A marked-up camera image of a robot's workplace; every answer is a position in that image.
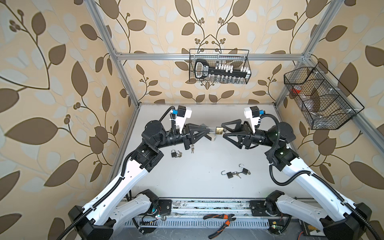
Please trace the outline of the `brass padlock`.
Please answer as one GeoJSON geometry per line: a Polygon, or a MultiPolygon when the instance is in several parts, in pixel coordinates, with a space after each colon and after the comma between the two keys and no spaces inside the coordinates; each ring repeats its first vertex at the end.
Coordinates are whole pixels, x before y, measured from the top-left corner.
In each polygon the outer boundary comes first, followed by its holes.
{"type": "Polygon", "coordinates": [[[222,135],[226,130],[222,127],[207,127],[210,134],[222,135]]]}

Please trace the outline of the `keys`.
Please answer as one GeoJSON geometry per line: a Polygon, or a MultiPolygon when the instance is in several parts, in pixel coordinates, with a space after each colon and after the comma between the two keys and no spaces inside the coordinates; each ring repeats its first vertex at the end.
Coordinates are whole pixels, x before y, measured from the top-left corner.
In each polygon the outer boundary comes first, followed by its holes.
{"type": "Polygon", "coordinates": [[[240,177],[240,173],[239,173],[239,172],[233,172],[233,175],[235,175],[235,176],[237,176],[237,177],[241,178],[241,177],[240,177]]]}

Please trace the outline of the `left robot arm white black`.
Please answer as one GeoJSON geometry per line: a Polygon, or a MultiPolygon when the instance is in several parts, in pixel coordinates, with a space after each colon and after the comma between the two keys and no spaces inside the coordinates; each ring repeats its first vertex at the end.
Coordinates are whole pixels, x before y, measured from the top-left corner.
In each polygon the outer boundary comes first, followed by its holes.
{"type": "Polygon", "coordinates": [[[59,240],[73,230],[83,240],[108,240],[127,221],[156,208],[158,197],[152,191],[138,194],[125,204],[121,200],[160,162],[164,156],[161,148],[183,144],[188,150],[210,133],[208,127],[186,123],[191,108],[171,106],[165,114],[170,117],[171,129],[166,131],[161,120],[148,122],[141,144],[125,157],[120,173],[90,202],[70,210],[71,224],[58,236],[59,240]]]}

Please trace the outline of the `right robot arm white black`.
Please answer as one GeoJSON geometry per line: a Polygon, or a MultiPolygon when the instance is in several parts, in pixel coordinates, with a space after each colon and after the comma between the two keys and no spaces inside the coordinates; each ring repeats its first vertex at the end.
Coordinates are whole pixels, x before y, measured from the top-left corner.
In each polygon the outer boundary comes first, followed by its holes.
{"type": "Polygon", "coordinates": [[[295,140],[293,128],[271,114],[240,119],[222,124],[223,137],[239,149],[268,146],[265,152],[272,181],[281,187],[298,183],[320,205],[295,200],[282,191],[267,198],[279,212],[290,215],[322,231],[329,240],[358,240],[369,231],[376,240],[379,233],[370,224],[372,210],[364,203],[356,204],[317,175],[288,144],[295,140]]]}

